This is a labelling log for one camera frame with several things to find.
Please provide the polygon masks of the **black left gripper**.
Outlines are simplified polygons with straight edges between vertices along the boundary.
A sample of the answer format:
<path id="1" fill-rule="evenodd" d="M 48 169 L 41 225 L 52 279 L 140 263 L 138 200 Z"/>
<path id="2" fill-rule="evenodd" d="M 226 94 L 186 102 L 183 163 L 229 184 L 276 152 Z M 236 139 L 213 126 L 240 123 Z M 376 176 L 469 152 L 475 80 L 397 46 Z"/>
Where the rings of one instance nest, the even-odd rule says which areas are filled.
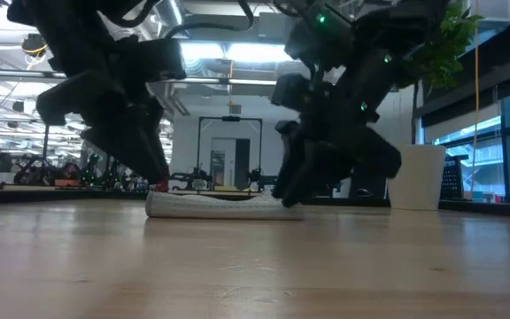
<path id="1" fill-rule="evenodd" d="M 69 113 L 87 128 L 81 137 L 150 183 L 168 177 L 158 129 L 164 108 L 148 91 L 147 43 L 133 35 L 118 41 L 105 33 L 67 37 L 67 80 L 41 93 L 36 109 L 48 126 L 64 126 Z"/>

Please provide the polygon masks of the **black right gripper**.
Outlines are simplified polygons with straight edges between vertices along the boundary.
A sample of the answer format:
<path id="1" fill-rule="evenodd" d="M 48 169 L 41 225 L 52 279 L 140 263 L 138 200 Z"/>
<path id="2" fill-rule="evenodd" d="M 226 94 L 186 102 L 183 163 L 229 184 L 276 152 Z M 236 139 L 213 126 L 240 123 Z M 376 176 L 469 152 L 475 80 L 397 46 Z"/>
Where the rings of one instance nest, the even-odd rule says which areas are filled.
<path id="1" fill-rule="evenodd" d="M 312 94 L 310 132 L 351 134 L 342 142 L 312 140 L 296 121 L 279 121 L 282 164 L 272 195 L 293 207 L 353 173 L 394 178 L 401 152 L 370 126 L 379 119 L 380 58 L 353 61 L 337 83 L 321 84 Z"/>

